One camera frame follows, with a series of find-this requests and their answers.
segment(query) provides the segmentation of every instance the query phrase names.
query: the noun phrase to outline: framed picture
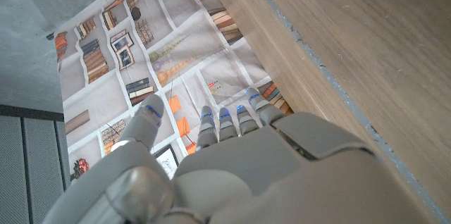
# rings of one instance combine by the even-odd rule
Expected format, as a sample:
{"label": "framed picture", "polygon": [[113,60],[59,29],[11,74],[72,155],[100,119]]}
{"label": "framed picture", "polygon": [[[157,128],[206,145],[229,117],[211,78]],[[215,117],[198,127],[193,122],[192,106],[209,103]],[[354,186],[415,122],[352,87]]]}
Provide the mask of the framed picture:
{"label": "framed picture", "polygon": [[132,38],[130,37],[130,33],[127,32],[125,33],[125,35],[123,35],[122,37],[119,37],[116,41],[111,43],[111,47],[113,47],[114,51],[118,51],[119,49],[121,49],[124,46],[132,46],[133,45],[133,41]]}
{"label": "framed picture", "polygon": [[169,179],[172,179],[175,174],[175,170],[178,167],[178,161],[175,157],[175,152],[171,144],[154,154],[154,157],[156,158],[156,161],[160,163]]}
{"label": "framed picture", "polygon": [[119,32],[118,34],[112,36],[110,38],[110,43],[116,41],[117,39],[119,39],[119,37],[122,37],[123,35],[125,35],[127,33],[127,30],[122,30],[121,32]]}
{"label": "framed picture", "polygon": [[117,50],[116,57],[118,58],[119,61],[119,70],[127,68],[128,66],[131,66],[132,64],[135,63],[135,59],[133,58],[130,49],[126,45],[121,49]]}

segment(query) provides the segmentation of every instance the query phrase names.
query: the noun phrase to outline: wooden surface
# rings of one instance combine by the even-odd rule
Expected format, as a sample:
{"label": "wooden surface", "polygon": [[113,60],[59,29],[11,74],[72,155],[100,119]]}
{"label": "wooden surface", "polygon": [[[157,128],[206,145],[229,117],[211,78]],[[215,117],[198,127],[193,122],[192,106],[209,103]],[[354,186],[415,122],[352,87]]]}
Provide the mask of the wooden surface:
{"label": "wooden surface", "polygon": [[[375,146],[264,0],[221,1],[293,110]],[[451,0],[273,1],[451,217]]]}

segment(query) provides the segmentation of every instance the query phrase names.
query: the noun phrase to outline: bookshelf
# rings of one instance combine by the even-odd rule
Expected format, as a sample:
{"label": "bookshelf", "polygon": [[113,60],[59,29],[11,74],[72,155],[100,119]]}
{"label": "bookshelf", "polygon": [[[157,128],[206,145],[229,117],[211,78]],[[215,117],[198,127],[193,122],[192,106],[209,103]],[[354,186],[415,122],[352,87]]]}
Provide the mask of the bookshelf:
{"label": "bookshelf", "polygon": [[180,27],[191,15],[200,9],[195,0],[163,0],[169,16],[176,27]]}

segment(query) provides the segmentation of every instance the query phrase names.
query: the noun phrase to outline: shelf compartment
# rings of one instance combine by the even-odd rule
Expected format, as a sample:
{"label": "shelf compartment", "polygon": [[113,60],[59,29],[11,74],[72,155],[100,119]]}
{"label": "shelf compartment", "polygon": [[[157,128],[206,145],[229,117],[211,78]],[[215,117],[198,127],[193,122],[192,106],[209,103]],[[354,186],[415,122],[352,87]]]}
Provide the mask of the shelf compartment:
{"label": "shelf compartment", "polygon": [[61,94],[63,101],[85,87],[85,74],[80,61],[80,53],[76,52],[60,60],[59,71]]}
{"label": "shelf compartment", "polygon": [[138,0],[135,6],[141,11],[141,18],[135,23],[146,19],[150,32],[154,36],[152,41],[144,45],[146,49],[173,31],[158,0]]}
{"label": "shelf compartment", "polygon": [[200,9],[195,0],[163,0],[163,3],[176,27]]}
{"label": "shelf compartment", "polygon": [[68,146],[128,110],[121,85],[114,72],[109,72],[86,86],[76,96],[70,98],[70,103],[66,102],[63,105],[67,121],[83,111],[89,111],[89,121],[67,134]]}

